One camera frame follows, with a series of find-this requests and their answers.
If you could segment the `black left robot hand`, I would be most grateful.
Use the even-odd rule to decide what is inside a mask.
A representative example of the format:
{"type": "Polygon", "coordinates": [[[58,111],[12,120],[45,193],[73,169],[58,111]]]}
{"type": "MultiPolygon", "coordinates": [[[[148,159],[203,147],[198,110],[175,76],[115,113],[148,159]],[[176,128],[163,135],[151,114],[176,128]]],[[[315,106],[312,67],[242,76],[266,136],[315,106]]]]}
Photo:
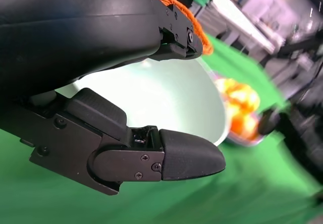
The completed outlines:
{"type": "Polygon", "coordinates": [[[210,45],[176,0],[1,0],[1,129],[33,148],[30,161],[107,195],[123,182],[178,181],[223,171],[198,136],[130,128],[91,89],[56,89],[144,59],[190,60],[210,45]]]}

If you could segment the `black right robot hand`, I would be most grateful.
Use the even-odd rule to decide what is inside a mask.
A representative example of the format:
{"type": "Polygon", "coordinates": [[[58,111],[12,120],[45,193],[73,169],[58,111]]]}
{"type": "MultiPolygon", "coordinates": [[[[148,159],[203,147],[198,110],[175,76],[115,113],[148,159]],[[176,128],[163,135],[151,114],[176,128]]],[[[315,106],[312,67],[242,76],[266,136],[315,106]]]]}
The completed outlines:
{"type": "Polygon", "coordinates": [[[290,106],[262,112],[258,133],[280,132],[296,161],[322,184],[322,88],[309,87],[290,99],[290,106]]]}

